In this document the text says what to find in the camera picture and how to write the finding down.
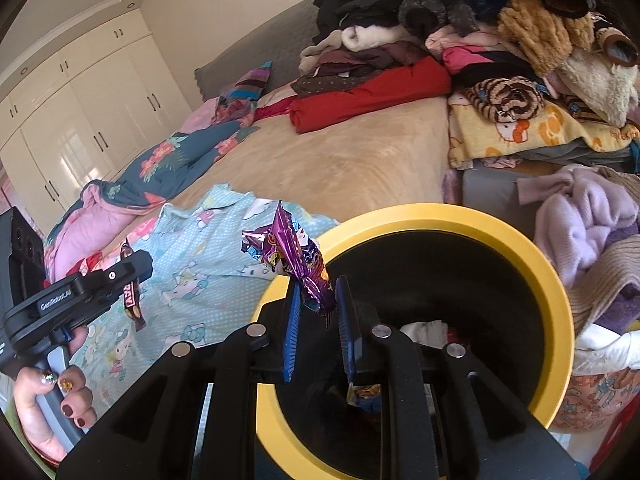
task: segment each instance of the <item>gray headboard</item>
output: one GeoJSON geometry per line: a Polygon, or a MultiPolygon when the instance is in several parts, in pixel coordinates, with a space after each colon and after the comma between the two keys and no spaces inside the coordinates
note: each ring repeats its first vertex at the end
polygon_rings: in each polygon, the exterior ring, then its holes
{"type": "Polygon", "coordinates": [[[273,67],[267,92],[297,78],[300,52],[311,45],[311,38],[318,34],[318,8],[312,2],[303,0],[289,7],[197,69],[195,76],[202,99],[206,101],[220,95],[225,86],[269,60],[273,61],[273,67]]]}

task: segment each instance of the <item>glitter nail polish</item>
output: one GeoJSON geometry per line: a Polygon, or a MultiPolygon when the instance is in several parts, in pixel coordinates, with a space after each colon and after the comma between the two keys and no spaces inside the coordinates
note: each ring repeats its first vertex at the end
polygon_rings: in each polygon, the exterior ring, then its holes
{"type": "Polygon", "coordinates": [[[68,394],[74,387],[74,384],[69,379],[60,379],[60,389],[64,394],[68,394]]]}
{"type": "Polygon", "coordinates": [[[58,376],[53,372],[43,372],[40,377],[42,384],[55,384],[58,380],[58,376]]]}

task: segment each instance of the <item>bed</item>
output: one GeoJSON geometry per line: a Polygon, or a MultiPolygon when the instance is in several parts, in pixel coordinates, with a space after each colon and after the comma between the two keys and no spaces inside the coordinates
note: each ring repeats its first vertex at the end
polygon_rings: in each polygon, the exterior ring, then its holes
{"type": "MultiPolygon", "coordinates": [[[[284,10],[197,69],[203,101],[268,60],[273,65],[266,92],[294,80],[300,51],[318,33],[318,9],[311,1],[284,10]]],[[[338,221],[392,205],[442,202],[442,182],[449,169],[444,97],[386,108],[303,135],[295,132],[288,116],[254,125],[260,129],[171,203],[190,208],[221,183],[239,192],[295,202],[338,221]]],[[[103,252],[159,211],[137,218],[103,252]]]]}

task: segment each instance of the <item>ceiling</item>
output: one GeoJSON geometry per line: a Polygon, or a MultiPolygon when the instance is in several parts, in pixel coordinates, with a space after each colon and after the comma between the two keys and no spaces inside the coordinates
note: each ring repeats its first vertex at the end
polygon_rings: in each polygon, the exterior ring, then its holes
{"type": "Polygon", "coordinates": [[[142,0],[26,0],[0,43],[0,98],[55,51],[142,0]]]}

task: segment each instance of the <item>laundry basket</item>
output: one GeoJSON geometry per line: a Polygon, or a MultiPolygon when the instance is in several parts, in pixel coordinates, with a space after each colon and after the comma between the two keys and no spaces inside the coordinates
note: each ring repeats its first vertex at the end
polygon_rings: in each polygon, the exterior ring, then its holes
{"type": "MultiPolygon", "coordinates": [[[[574,329],[551,265],[521,233],[484,213],[444,204],[401,205],[322,235],[329,275],[381,322],[441,319],[545,426],[569,379],[574,329]]],[[[283,298],[279,276],[260,301],[283,298]]],[[[258,386],[257,435],[278,466],[305,480],[377,479],[379,420],[346,403],[337,329],[303,309],[293,380],[258,386]]]]}

